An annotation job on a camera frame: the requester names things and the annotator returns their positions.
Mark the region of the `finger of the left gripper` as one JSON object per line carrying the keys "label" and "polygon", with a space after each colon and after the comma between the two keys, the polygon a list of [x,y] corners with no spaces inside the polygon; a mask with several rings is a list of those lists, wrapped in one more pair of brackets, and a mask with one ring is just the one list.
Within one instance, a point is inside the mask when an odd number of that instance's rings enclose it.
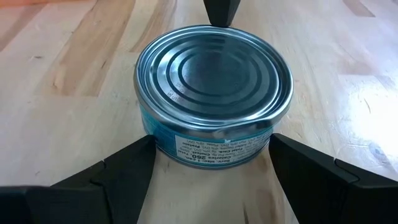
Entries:
{"label": "finger of the left gripper", "polygon": [[232,24],[240,0],[203,0],[210,24],[229,27]]}

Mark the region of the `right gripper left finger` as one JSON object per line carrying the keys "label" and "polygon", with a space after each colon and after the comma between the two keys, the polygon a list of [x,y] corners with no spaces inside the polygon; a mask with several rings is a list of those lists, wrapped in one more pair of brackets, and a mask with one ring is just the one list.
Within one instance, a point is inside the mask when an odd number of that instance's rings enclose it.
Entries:
{"label": "right gripper left finger", "polygon": [[152,178],[155,156],[155,137],[146,135],[54,186],[101,187],[111,221],[136,223]]}

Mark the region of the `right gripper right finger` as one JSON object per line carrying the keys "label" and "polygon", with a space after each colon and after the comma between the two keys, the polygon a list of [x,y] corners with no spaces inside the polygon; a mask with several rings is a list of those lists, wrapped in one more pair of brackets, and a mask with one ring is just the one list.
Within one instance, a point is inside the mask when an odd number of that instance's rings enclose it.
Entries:
{"label": "right gripper right finger", "polygon": [[340,223],[349,184],[358,177],[328,154],[282,134],[272,134],[269,154],[299,223]]}

